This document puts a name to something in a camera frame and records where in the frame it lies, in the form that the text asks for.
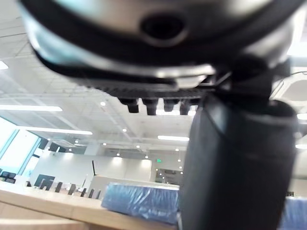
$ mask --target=fluorescent light panel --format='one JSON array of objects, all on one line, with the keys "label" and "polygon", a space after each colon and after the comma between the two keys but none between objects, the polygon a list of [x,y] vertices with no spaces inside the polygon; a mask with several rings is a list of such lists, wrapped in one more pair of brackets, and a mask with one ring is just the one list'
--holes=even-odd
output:
[{"label": "fluorescent light panel", "polygon": [[0,61],[0,69],[8,69],[9,67],[3,62]]},{"label": "fluorescent light panel", "polygon": [[67,133],[67,134],[80,134],[80,135],[92,135],[90,131],[72,130],[72,129],[59,129],[59,128],[43,128],[43,127],[28,127],[28,126],[16,126],[17,129],[38,131],[38,132],[50,132],[50,133]]},{"label": "fluorescent light panel", "polygon": [[0,110],[62,112],[58,106],[0,104]]},{"label": "fluorescent light panel", "polygon": [[[170,115],[170,116],[179,116],[180,115],[180,111],[179,110],[173,110],[172,112],[165,112],[163,109],[157,109],[156,111],[157,115]],[[196,111],[194,110],[190,110],[188,112],[189,116],[195,116]]]},{"label": "fluorescent light panel", "polygon": [[298,114],[297,118],[300,120],[307,120],[307,114]]},{"label": "fluorescent light panel", "polygon": [[175,136],[158,136],[159,140],[177,140],[177,141],[189,141],[188,137],[175,137]]},{"label": "fluorescent light panel", "polygon": [[307,144],[297,144],[295,147],[300,150],[307,150]]}]

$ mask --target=wooden table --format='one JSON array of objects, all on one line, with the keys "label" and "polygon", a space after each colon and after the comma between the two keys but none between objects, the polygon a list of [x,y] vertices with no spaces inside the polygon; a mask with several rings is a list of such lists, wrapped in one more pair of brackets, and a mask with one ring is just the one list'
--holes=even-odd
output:
[{"label": "wooden table", "polygon": [[1,205],[19,207],[59,218],[72,219],[104,230],[174,230],[169,225],[111,212],[101,207],[101,200],[38,190],[0,182],[0,217],[6,215]]}]

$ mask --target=computer monitor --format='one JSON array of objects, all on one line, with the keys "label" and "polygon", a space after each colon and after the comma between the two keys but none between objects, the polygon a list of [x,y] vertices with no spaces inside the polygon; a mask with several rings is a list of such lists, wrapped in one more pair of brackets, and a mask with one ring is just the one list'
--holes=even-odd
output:
[{"label": "computer monitor", "polygon": [[45,179],[45,181],[53,181],[55,179],[54,176],[48,176],[48,175],[43,175],[43,174],[39,174],[37,177],[37,180],[34,183],[34,186],[39,187],[40,184],[42,183],[42,180]]}]

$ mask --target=window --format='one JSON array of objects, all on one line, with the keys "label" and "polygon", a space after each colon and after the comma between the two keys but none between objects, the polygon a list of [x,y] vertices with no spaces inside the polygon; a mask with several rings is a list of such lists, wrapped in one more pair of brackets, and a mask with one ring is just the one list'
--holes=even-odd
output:
[{"label": "window", "polygon": [[0,151],[15,131],[15,125],[0,117]]},{"label": "window", "polygon": [[20,130],[0,159],[0,168],[18,173],[37,140],[38,136],[26,130]]},{"label": "window", "polygon": [[38,157],[32,156],[23,172],[23,176],[30,177],[38,161],[39,161]]}]

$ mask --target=blue wrapped package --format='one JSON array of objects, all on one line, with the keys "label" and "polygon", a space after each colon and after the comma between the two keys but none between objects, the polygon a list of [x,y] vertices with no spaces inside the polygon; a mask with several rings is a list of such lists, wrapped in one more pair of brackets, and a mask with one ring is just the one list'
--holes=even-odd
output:
[{"label": "blue wrapped package", "polygon": [[286,200],[279,230],[307,230],[307,199]]},{"label": "blue wrapped package", "polygon": [[178,189],[109,184],[102,207],[134,217],[175,224]]}]

